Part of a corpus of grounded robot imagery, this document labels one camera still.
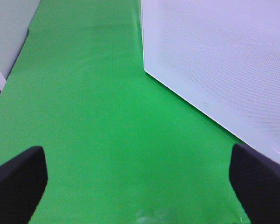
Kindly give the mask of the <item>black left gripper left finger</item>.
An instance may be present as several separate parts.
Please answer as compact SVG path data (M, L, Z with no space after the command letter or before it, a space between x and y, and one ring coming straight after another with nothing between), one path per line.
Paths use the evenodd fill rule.
M27 224L48 183L44 149L33 146L0 165L0 224Z

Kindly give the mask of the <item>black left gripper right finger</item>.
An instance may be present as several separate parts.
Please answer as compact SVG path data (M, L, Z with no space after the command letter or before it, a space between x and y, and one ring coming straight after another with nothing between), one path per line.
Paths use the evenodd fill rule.
M280 224L280 164L247 144L235 144L229 181L251 223Z

